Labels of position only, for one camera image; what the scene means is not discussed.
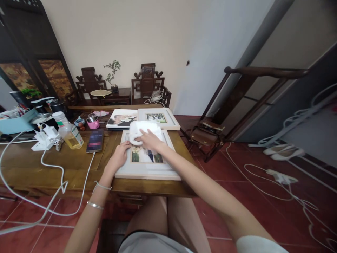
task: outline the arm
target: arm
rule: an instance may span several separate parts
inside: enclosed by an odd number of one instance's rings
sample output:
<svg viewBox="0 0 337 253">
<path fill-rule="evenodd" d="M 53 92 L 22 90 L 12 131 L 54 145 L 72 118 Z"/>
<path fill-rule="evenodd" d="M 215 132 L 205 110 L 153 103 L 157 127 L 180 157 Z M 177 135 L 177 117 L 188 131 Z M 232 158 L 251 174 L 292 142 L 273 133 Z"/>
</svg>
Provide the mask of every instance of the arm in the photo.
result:
<svg viewBox="0 0 337 253">
<path fill-rule="evenodd" d="M 130 147 L 131 146 L 129 142 L 123 142 L 116 147 L 113 156 L 110 158 L 108 164 L 104 168 L 103 175 L 99 180 L 100 185 L 111 187 L 112 179 L 116 171 L 125 163 L 126 150 Z M 97 186 L 89 201 L 93 204 L 103 207 L 108 193 L 108 189 Z M 69 238 L 64 252 L 73 253 L 90 251 L 99 222 L 101 221 L 102 212 L 103 210 L 90 205 L 85 207 L 73 230 L 73 233 Z"/>
<path fill-rule="evenodd" d="M 149 129 L 148 132 L 142 131 L 143 135 L 139 138 L 143 141 L 143 146 L 160 153 L 194 192 L 220 214 L 234 241 L 245 235 L 256 235 L 275 241 L 233 195 L 160 141 Z"/>
</svg>

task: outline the hand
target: hand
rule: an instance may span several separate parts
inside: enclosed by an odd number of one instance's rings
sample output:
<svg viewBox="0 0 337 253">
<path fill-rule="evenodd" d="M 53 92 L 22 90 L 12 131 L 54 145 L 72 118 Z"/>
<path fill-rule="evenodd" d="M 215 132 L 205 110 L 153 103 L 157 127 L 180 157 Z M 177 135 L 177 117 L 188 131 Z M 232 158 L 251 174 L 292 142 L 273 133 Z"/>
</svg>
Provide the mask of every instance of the hand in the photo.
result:
<svg viewBox="0 0 337 253">
<path fill-rule="evenodd" d="M 104 171 L 113 171 L 113 173 L 115 173 L 120 167 L 122 167 L 126 162 L 126 150 L 128 148 L 131 148 L 129 141 L 125 141 L 118 145 L 108 164 L 105 166 Z"/>
<path fill-rule="evenodd" d="M 165 145 L 164 142 L 162 142 L 158 137 L 152 133 L 149 129 L 147 130 L 148 133 L 144 132 L 140 129 L 140 132 L 143 134 L 141 137 L 136 138 L 136 141 L 142 141 L 143 147 L 149 150 L 154 150 L 156 152 L 159 152 L 158 149 Z"/>
</svg>

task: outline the pink cup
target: pink cup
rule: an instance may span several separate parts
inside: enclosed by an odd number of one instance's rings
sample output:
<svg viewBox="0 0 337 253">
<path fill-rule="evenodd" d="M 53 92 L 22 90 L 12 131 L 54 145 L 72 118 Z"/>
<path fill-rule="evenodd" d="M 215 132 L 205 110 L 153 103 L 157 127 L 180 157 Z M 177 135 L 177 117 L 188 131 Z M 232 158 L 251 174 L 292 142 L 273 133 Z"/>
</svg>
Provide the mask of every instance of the pink cup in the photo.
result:
<svg viewBox="0 0 337 253">
<path fill-rule="evenodd" d="M 87 123 L 90 129 L 97 129 L 99 128 L 99 122 L 98 122 L 98 117 L 93 116 L 87 118 Z"/>
</svg>

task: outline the bracelet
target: bracelet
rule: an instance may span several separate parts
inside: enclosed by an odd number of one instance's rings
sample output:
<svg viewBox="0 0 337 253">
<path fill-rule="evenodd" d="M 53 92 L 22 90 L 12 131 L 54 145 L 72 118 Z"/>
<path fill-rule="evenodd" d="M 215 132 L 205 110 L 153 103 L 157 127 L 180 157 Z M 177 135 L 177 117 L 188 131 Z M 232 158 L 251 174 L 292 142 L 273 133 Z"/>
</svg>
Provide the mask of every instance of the bracelet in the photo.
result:
<svg viewBox="0 0 337 253">
<path fill-rule="evenodd" d="M 92 206 L 92 207 L 95 207 L 95 208 L 98 208 L 98 209 L 101 209 L 101 210 L 104 210 L 104 207 L 101 207 L 101 206 L 99 206 L 99 205 L 96 205 L 96 204 L 94 204 L 94 203 L 91 203 L 91 202 L 87 202 L 87 204 L 89 205 L 89 206 Z"/>
<path fill-rule="evenodd" d="M 105 186 L 100 185 L 97 181 L 95 181 L 94 183 L 96 183 L 96 186 L 95 186 L 94 190 L 92 191 L 92 193 L 94 193 L 94 191 L 96 190 L 97 186 L 102 187 L 102 188 L 107 189 L 107 190 L 111 190 L 112 189 L 112 187 L 105 187 Z"/>
</svg>

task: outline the plastic bottle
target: plastic bottle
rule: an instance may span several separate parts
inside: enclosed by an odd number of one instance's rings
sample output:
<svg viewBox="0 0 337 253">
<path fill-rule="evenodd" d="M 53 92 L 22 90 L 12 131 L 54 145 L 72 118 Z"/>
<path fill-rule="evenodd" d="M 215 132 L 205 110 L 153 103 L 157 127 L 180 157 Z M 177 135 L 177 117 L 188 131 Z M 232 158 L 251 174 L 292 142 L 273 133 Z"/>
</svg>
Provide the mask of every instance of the plastic bottle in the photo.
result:
<svg viewBox="0 0 337 253">
<path fill-rule="evenodd" d="M 76 126 L 68 121 L 63 112 L 55 112 L 52 116 L 59 126 L 59 134 L 68 144 L 69 148 L 80 149 L 84 141 Z"/>
</svg>

